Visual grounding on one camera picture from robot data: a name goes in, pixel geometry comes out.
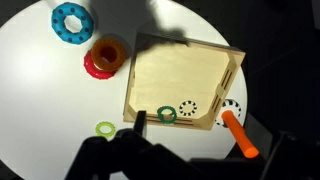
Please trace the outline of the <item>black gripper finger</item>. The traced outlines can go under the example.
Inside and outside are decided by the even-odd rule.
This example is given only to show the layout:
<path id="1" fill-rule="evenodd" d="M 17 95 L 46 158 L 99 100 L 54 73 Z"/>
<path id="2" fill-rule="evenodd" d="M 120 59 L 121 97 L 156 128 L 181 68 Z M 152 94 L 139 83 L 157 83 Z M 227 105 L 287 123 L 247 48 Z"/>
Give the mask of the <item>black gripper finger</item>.
<path id="1" fill-rule="evenodd" d="M 133 131 L 140 136 L 145 136 L 147 131 L 147 113 L 145 111 L 139 111 L 137 113 L 135 123 L 133 126 Z"/>

